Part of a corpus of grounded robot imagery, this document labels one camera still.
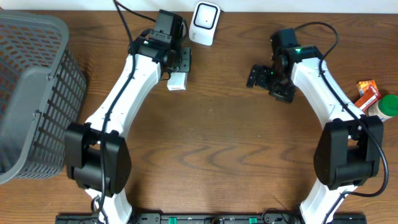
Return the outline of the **white Panadol medicine box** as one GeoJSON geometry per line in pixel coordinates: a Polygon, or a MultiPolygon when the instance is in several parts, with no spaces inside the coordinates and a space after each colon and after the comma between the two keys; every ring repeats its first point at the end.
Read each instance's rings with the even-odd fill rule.
{"type": "Polygon", "coordinates": [[[171,73],[170,78],[167,81],[167,88],[169,89],[169,91],[186,90],[187,77],[188,73],[185,72],[171,73]]]}

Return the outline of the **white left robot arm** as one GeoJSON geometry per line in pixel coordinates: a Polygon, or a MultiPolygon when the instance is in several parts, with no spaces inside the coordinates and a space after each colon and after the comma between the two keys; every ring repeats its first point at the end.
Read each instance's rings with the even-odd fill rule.
{"type": "Polygon", "coordinates": [[[167,87],[184,90],[192,50],[181,44],[138,37],[129,47],[123,71],[101,106],[85,123],[65,133],[67,176],[91,197],[92,215],[78,223],[128,223],[133,207],[125,186],[132,162],[129,130],[145,98],[169,74],[167,87]]]}

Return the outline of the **orange Kleenex tissue pack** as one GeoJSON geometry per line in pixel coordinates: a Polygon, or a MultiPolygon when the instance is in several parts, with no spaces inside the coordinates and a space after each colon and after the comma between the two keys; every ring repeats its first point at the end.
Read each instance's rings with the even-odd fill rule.
{"type": "Polygon", "coordinates": [[[363,96],[371,86],[373,86],[375,90],[378,90],[375,80],[360,81],[356,86],[360,96],[363,96]]]}

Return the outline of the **green lid jar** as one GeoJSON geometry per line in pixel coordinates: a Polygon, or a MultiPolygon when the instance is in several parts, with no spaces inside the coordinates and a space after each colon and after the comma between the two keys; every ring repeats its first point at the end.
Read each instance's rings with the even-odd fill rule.
{"type": "Polygon", "coordinates": [[[382,122],[397,116],[398,99],[396,95],[386,95],[368,108],[369,116],[377,116],[382,122]]]}

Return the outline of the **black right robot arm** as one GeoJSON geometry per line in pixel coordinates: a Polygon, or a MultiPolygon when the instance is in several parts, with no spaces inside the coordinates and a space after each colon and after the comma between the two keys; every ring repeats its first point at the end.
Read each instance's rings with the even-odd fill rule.
{"type": "Polygon", "coordinates": [[[299,89],[322,126],[313,156],[317,179],[299,213],[286,222],[332,223],[347,196],[372,198],[385,191],[383,123],[354,105],[330,74],[326,55],[314,45],[301,46],[294,28],[278,30],[270,41],[272,66],[254,65],[246,86],[260,86],[285,103],[299,89]]]}

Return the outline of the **orange snack packet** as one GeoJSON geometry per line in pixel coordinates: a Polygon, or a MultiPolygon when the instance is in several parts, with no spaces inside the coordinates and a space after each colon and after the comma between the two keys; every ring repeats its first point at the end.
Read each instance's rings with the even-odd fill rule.
{"type": "Polygon", "coordinates": [[[363,94],[363,96],[354,104],[361,111],[366,111],[377,100],[381,99],[379,91],[370,86],[363,94]]]}

